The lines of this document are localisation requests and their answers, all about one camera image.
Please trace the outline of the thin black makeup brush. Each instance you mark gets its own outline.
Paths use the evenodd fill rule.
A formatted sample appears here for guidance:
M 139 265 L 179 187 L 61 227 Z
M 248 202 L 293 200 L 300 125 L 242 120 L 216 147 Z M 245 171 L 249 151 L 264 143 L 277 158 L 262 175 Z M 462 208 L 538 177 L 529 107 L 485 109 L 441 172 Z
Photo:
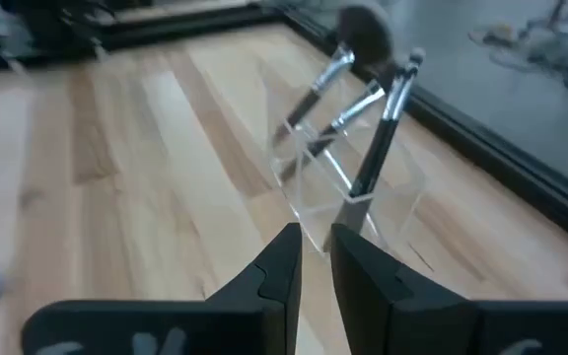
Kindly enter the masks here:
M 372 142 L 357 176 L 352 182 L 348 198 L 343 201 L 334 220 L 335 224 L 343 225 L 356 234 L 361 232 L 364 225 L 372 201 L 371 198 L 368 198 L 368 195 L 374 193 L 391 146 L 391 141 L 398 126 L 399 114 L 395 111 L 405 86 L 405 77 L 405 70 L 400 68 L 392 78 L 391 86 L 387 93 L 387 101 Z
M 404 82 L 405 86 L 400 96 L 400 102 L 395 111 L 396 113 L 399 114 L 399 118 L 403 113 L 403 109 L 405 104 L 407 103 L 413 81 L 415 80 L 415 77 L 418 75 L 420 66 L 424 61 L 425 56 L 426 52 L 423 48 L 420 47 L 413 48 L 409 53 L 407 62 L 401 67 L 402 69 L 405 70 L 406 77 Z

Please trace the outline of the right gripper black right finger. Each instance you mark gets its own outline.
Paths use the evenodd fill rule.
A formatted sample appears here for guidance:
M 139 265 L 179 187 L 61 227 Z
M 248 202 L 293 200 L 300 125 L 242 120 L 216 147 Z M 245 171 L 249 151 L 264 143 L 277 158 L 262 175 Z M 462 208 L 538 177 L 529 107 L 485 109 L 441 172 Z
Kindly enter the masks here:
M 330 259 L 352 355 L 568 355 L 568 301 L 465 298 L 341 224 Z

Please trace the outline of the clear acrylic brush organizer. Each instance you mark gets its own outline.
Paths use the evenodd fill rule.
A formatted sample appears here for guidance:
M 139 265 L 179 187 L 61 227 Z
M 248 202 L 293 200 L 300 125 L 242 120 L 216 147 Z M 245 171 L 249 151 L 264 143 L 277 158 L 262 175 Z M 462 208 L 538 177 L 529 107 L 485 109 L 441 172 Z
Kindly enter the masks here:
M 306 146 L 332 119 L 308 118 L 279 145 L 268 148 L 270 165 L 306 235 L 318 251 L 330 245 L 330 226 L 348 198 L 379 124 L 387 94 L 347 126 L 317 157 Z M 366 220 L 359 233 L 381 249 L 400 236 L 424 187 L 424 176 L 394 134 Z

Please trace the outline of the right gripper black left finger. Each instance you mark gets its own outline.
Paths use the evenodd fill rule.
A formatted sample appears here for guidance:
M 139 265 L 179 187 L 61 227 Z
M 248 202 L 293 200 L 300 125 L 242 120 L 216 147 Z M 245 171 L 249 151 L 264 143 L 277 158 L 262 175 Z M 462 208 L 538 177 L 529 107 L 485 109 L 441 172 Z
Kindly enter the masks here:
M 287 224 L 202 301 L 65 300 L 22 328 L 23 355 L 294 355 L 302 231 Z

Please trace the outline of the black aluminium table frame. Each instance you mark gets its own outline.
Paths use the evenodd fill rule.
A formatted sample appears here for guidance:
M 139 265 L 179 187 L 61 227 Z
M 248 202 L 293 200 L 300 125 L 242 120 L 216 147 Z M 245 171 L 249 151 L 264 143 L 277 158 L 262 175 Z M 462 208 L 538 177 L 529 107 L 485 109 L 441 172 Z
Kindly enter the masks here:
M 407 110 L 568 232 L 567 0 L 525 18 L 522 0 L 107 0 L 120 23 L 105 49 L 282 23 L 325 54 L 337 48 L 337 9 L 376 2 L 389 15 L 394 55 L 427 55 Z M 0 68 L 12 20 L 0 8 Z M 39 55 L 31 65 L 89 54 Z

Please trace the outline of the medium dark-bristle makeup brush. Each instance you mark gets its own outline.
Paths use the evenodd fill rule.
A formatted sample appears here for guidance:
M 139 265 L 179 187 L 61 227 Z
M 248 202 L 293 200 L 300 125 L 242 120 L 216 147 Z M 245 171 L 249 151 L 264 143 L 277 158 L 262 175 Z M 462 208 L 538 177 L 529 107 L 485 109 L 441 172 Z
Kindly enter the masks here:
M 401 69 L 394 63 L 384 66 L 376 77 L 367 85 L 364 93 L 350 106 L 342 110 L 319 134 L 319 137 L 307 144 L 306 148 L 312 157 L 322 153 L 335 138 L 362 115 L 371 105 L 381 99 L 390 89 L 393 77 Z

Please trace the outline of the large fluffy powder brush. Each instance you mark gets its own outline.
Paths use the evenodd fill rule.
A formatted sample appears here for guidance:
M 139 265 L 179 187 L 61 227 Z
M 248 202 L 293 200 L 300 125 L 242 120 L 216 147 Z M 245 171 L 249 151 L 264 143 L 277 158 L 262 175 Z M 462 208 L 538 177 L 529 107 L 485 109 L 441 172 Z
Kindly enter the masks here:
M 350 1 L 337 9 L 334 27 L 337 48 L 310 89 L 280 123 L 271 139 L 273 147 L 290 134 L 318 103 L 339 75 L 352 66 L 394 71 L 396 64 L 389 15 L 376 2 Z

